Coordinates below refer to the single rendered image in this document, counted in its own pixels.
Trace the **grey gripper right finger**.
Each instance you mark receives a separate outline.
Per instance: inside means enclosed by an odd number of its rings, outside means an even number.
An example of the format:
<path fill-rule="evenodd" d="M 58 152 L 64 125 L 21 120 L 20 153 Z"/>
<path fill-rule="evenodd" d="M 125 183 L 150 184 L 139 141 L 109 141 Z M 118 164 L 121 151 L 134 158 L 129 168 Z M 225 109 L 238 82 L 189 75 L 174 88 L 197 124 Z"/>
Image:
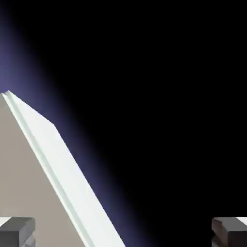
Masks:
<path fill-rule="evenodd" d="M 247 247 L 247 217 L 215 217 L 212 247 Z"/>

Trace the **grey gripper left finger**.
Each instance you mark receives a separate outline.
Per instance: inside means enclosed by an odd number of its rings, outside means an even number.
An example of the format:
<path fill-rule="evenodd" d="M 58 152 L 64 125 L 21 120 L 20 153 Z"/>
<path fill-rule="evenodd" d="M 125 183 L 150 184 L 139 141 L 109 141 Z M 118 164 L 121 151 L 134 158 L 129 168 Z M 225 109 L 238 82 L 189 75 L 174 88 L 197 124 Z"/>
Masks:
<path fill-rule="evenodd" d="M 0 247 L 36 247 L 32 217 L 0 217 Z"/>

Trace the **pale painted cabinet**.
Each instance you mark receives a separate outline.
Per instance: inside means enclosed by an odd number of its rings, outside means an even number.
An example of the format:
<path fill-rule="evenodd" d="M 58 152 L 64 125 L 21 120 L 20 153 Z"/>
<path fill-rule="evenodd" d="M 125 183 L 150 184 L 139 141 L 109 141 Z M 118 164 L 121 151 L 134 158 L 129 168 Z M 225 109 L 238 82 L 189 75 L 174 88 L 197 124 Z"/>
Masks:
<path fill-rule="evenodd" d="M 36 247 L 125 247 L 55 125 L 0 93 L 0 217 L 32 217 Z"/>

